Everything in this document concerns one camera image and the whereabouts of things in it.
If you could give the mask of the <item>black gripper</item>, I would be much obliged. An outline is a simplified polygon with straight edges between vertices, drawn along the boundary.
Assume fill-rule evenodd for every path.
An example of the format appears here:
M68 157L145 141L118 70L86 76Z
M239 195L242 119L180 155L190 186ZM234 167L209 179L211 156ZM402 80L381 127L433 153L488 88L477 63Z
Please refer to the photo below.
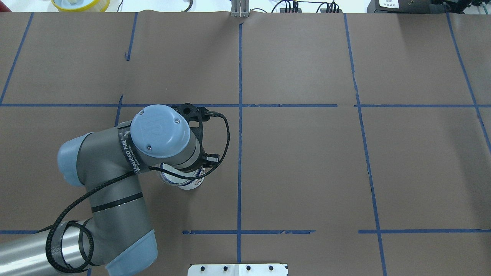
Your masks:
M199 168L214 168L215 167L215 154L207 154L204 148L200 148L199 152L195 150L190 161L185 163L184 172L191 173Z

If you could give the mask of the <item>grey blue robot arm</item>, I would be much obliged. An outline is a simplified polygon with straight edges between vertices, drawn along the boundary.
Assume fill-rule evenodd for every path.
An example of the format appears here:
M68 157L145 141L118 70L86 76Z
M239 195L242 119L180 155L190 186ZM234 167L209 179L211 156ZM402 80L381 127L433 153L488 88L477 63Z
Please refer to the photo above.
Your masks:
M132 120L64 143L58 168L87 192L54 223L1 246L2 276L70 276L104 266L110 276L133 276L158 257L155 230L139 175L149 171L183 180L192 189L224 156L203 148L203 122L226 117L186 103L149 105Z

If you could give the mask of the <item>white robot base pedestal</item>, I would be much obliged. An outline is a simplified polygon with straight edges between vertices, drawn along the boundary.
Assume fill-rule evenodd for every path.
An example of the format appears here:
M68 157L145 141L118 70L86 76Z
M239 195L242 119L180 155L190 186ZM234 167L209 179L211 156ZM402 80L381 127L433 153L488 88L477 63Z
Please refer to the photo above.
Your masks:
M288 276L287 264L195 264L191 265L188 276Z

